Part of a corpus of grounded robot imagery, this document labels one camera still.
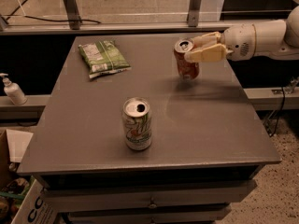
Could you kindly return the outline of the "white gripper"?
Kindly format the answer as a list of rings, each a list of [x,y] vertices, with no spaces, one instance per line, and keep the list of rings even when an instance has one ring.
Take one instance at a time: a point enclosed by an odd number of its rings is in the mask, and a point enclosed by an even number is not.
[[[231,61],[245,61],[252,58],[255,51],[255,28],[252,24],[236,25],[222,34],[199,35],[192,41],[196,48],[184,54],[189,63],[214,63],[225,57]]]

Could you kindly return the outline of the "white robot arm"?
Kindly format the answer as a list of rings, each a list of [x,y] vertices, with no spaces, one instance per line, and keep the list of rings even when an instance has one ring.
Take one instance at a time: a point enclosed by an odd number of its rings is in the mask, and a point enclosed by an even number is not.
[[[195,48],[184,55],[190,63],[223,59],[245,61],[264,56],[273,60],[297,60],[299,55],[299,7],[286,20],[243,23],[192,38]]]

